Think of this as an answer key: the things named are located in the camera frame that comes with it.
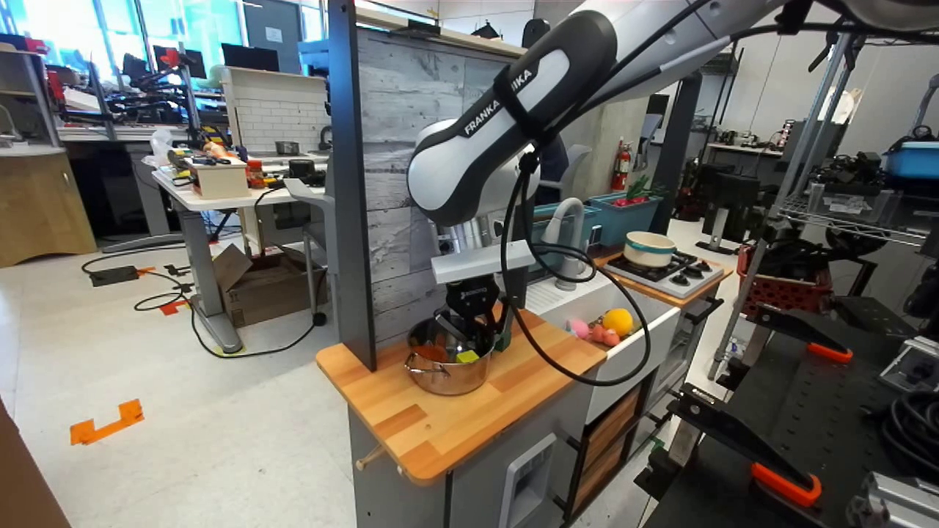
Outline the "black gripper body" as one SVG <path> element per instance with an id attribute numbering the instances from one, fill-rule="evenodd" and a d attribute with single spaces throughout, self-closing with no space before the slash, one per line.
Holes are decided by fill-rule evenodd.
<path id="1" fill-rule="evenodd" d="M 510 315 L 492 275 L 451 281 L 444 319 L 478 356 L 501 351 L 510 343 Z"/>

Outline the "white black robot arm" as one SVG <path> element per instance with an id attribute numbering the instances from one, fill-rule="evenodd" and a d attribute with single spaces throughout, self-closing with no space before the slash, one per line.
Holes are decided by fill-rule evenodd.
<path id="1" fill-rule="evenodd" d="M 409 193 L 438 227 L 501 212 L 519 156 L 580 112 L 696 74 L 771 13 L 777 32 L 800 32 L 800 8 L 812 2 L 859 32 L 921 39 L 939 29 L 939 0 L 585 0 L 457 118 L 417 139 Z"/>

